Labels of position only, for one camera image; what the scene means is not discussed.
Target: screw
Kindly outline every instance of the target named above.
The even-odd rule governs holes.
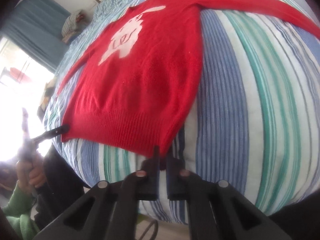
[[[229,186],[229,183],[228,183],[226,180],[220,180],[220,181],[218,182],[218,185],[219,185],[220,187],[228,187],[228,186]]]
[[[136,171],[136,176],[137,177],[145,177],[147,173],[145,171]]]
[[[108,186],[108,182],[105,180],[102,180],[98,183],[99,188],[106,188]]]
[[[182,177],[188,177],[188,176],[190,176],[190,171],[183,169],[183,170],[181,170],[181,171],[179,172],[179,174],[180,174],[180,176],[182,176]]]

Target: sweater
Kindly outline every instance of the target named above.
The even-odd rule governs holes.
[[[83,138],[150,157],[166,154],[195,100],[202,70],[202,8],[278,17],[320,38],[279,0],[146,0],[109,24],[62,80],[83,65],[62,124],[62,142]]]
[[[14,231],[23,240],[32,240],[39,232],[36,223],[30,218],[33,202],[33,197],[22,192],[17,184],[9,203],[2,209]]]

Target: striped bedsheet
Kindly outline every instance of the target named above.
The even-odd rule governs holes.
[[[84,50],[129,6],[145,0],[104,0],[93,22],[71,44],[61,80]],[[282,0],[306,14],[294,1]],[[320,44],[306,31],[274,17],[231,10],[201,12],[203,73],[196,101],[172,143],[174,155],[203,179],[229,181],[266,214],[305,198],[320,184]],[[81,69],[45,113],[46,129],[61,124]],[[143,157],[83,139],[58,152],[93,186],[139,169]],[[183,201],[143,201],[140,212],[188,223]]]

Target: window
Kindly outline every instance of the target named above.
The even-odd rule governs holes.
[[[30,136],[44,132],[36,113],[44,86],[52,78],[52,73],[13,42],[0,40],[0,161],[15,156],[22,145],[22,107],[28,111]],[[49,140],[43,142],[39,152],[46,154],[50,145]]]

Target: ribbed hem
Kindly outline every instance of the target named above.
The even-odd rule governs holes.
[[[170,127],[170,124],[177,124],[173,120],[174,118],[170,121],[159,120],[150,114],[130,114],[124,111],[73,113],[70,118],[67,115],[63,118],[63,124],[69,124],[70,130],[61,136],[61,141],[84,138],[147,157],[152,156],[154,146],[157,145],[160,147],[160,154],[165,155],[179,130],[179,127]]]

